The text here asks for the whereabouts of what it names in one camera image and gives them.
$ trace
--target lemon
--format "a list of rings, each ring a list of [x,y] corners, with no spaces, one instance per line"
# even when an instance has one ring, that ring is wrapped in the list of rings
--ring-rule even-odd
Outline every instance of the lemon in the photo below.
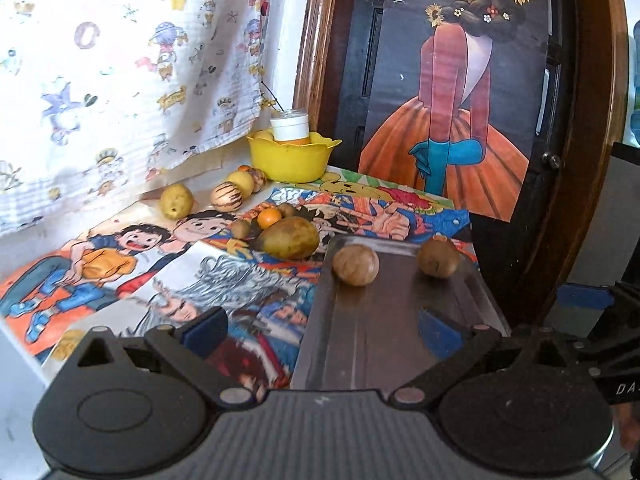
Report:
[[[254,192],[254,178],[247,171],[234,171],[226,180],[233,182],[242,192],[242,199],[246,200]]]
[[[273,134],[269,130],[261,130],[255,133],[254,139],[273,140]]]
[[[179,220],[191,212],[193,195],[182,184],[172,184],[160,196],[160,211],[169,220]]]

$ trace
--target yellow bowl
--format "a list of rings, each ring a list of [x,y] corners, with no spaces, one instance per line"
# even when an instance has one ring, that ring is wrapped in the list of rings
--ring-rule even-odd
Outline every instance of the yellow bowl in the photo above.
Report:
[[[324,175],[329,155],[342,141],[309,133],[310,144],[278,144],[274,140],[247,137],[254,168],[263,170],[270,180],[302,184]]]

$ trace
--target striped nut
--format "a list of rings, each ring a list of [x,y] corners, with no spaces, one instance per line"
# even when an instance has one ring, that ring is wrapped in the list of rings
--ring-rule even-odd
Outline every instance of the striped nut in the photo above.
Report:
[[[240,209],[242,191],[233,182],[218,184],[211,192],[211,205],[220,212],[226,213]]]

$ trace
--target door knob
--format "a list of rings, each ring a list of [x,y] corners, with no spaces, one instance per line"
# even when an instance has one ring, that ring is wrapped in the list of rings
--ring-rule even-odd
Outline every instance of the door knob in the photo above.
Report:
[[[562,167],[562,159],[559,155],[546,152],[542,155],[542,164],[545,164],[546,167],[552,170],[559,170]]]

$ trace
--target wooden door frame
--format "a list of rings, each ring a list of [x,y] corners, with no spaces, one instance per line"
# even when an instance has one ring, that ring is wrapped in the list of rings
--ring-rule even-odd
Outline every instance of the wooden door frame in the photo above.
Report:
[[[622,140],[628,92],[628,32],[624,0],[577,1],[574,102],[549,210],[527,267],[502,304],[512,325],[538,323],[566,280],[593,217],[611,145]],[[335,0],[308,0],[294,106],[318,124]]]

